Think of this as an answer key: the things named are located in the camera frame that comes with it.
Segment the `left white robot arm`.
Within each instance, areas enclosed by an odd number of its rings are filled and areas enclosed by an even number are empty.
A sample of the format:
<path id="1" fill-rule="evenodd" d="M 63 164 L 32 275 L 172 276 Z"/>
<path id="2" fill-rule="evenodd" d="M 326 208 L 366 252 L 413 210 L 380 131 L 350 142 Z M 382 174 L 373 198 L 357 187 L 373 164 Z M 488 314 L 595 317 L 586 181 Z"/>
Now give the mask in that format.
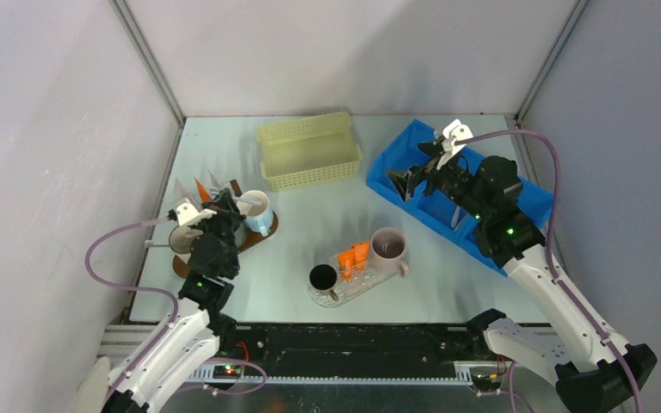
<path id="1" fill-rule="evenodd" d="M 198 204 L 187 194 L 168 212 L 177 225 L 168 238 L 188 275 L 157 328 L 108 375 L 104 412 L 156 412 L 205 360 L 227 358 L 238 346 L 236 322 L 222 314 L 239 273 L 235 230 L 244 222 L 234 193 L 218 190 Z"/>

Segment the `light blue toothbrush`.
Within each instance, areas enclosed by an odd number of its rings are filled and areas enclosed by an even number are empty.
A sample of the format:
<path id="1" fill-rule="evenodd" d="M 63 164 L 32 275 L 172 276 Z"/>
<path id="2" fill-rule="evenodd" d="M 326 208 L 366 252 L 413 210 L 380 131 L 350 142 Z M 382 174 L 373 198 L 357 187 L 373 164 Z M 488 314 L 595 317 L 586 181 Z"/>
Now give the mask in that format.
<path id="1" fill-rule="evenodd" d="M 239 205 L 240 203 L 252 205 L 252 206 L 264 206 L 264 201 L 263 200 L 258 200 L 258 199 L 253 199 L 253 198 L 245 198 L 245 197 L 235 197 L 234 198 L 235 202 Z"/>

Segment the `clear textured plastic box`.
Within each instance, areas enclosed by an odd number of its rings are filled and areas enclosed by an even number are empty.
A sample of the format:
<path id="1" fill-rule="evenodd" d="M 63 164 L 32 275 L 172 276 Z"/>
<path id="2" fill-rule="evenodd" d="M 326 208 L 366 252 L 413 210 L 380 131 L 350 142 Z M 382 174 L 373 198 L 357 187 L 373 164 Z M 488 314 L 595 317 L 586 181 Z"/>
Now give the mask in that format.
<path id="1" fill-rule="evenodd" d="M 342 286 L 345 286 L 366 270 L 370 251 L 371 243 L 364 241 L 354 243 L 350 248 L 339 252 L 330 259 L 333 264 L 337 265 L 337 272 Z"/>

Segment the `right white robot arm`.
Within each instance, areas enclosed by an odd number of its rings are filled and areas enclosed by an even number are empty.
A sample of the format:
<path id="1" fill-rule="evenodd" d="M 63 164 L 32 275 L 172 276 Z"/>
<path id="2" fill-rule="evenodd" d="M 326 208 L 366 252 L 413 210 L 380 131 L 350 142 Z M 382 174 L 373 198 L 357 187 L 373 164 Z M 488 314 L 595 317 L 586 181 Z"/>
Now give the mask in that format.
<path id="1" fill-rule="evenodd" d="M 644 343 L 632 344 L 593 308 L 557 262 L 547 238 L 518 206 L 524 184 L 514 161 L 485 157 L 475 171 L 458 164 L 459 153 L 440 143 L 421 143 L 428 160 L 385 174 L 404 201 L 423 185 L 470 217 L 480 254 L 516 282 L 536 303 L 557 341 L 525 337 L 512 320 L 487 311 L 466 336 L 471 356 L 503 355 L 538 374 L 556 390 L 570 412 L 609 412 L 627 400 L 643 411 L 641 390 L 657 364 Z"/>

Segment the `brown mug black inside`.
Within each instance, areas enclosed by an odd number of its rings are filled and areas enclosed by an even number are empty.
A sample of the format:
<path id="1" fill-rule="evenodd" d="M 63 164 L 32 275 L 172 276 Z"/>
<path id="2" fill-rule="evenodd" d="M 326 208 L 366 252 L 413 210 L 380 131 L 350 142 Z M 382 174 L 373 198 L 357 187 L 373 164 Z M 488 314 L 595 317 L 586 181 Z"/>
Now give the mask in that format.
<path id="1" fill-rule="evenodd" d="M 310 285 L 321 293 L 329 295 L 334 301 L 339 300 L 333 290 L 337 279 L 337 271 L 329 264 L 319 264 L 313 267 L 309 274 Z"/>

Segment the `white toothpaste tube black cap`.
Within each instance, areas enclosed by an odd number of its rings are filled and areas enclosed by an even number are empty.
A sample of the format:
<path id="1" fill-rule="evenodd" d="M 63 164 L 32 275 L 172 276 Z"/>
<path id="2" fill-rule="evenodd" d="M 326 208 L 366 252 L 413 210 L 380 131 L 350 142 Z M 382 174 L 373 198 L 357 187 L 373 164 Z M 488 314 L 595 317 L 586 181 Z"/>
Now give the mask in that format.
<path id="1" fill-rule="evenodd" d="M 208 171 L 208 175 L 211 183 L 210 191 L 213 194 L 219 193 L 224 188 L 223 184 L 219 182 L 219 180 L 211 170 Z"/>

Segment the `white ribbed mug black rim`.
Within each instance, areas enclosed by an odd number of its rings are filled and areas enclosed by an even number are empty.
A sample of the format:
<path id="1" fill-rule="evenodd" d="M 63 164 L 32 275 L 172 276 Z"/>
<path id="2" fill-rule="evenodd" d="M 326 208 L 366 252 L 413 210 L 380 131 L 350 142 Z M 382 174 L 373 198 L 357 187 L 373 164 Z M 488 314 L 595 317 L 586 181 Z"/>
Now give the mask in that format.
<path id="1" fill-rule="evenodd" d="M 188 254 L 191 251 L 191 243 L 195 237 L 194 229 L 185 225 L 177 226 L 169 236 L 169 247 L 178 255 Z"/>

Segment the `pink mug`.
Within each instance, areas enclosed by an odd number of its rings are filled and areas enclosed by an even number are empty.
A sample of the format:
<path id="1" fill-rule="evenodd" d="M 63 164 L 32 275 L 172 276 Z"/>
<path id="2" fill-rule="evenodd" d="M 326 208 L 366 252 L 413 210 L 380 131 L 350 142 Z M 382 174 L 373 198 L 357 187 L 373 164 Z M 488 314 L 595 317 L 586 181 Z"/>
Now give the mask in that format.
<path id="1" fill-rule="evenodd" d="M 372 268 L 383 275 L 406 278 L 411 273 L 405 236 L 392 227 L 381 228 L 373 234 L 369 260 Z"/>

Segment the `orange toothpaste tube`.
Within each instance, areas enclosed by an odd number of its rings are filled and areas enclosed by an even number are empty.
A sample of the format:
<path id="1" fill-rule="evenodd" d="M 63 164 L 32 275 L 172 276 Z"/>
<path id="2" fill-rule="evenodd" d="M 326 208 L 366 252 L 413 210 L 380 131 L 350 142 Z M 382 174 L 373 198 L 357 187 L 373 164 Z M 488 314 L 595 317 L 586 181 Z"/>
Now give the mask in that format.
<path id="1" fill-rule="evenodd" d="M 359 271 L 364 271 L 366 267 L 366 263 L 368 261 L 370 242 L 363 241 L 363 242 L 355 243 L 352 245 L 351 250 L 353 252 L 354 268 Z"/>
<path id="2" fill-rule="evenodd" d="M 342 280 L 351 280 L 354 273 L 355 252 L 352 249 L 340 252 L 337 255 L 337 262 Z"/>
<path id="3" fill-rule="evenodd" d="M 202 203 L 206 203 L 212 200 L 210 191 L 200 182 L 197 177 L 195 177 L 195 185 Z"/>

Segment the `light blue mug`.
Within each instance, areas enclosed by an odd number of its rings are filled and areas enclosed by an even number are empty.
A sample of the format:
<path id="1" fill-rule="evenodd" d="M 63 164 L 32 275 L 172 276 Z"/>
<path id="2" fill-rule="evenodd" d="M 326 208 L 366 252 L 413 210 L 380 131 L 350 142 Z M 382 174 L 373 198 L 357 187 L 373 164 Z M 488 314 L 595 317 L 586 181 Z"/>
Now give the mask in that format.
<path id="1" fill-rule="evenodd" d="M 249 190 L 243 192 L 240 197 L 264 201 L 264 206 L 252 206 L 244 203 L 237 204 L 237 206 L 239 211 L 245 215 L 244 223 L 248 229 L 263 237 L 268 237 L 275 222 L 268 195 L 260 190 Z"/>

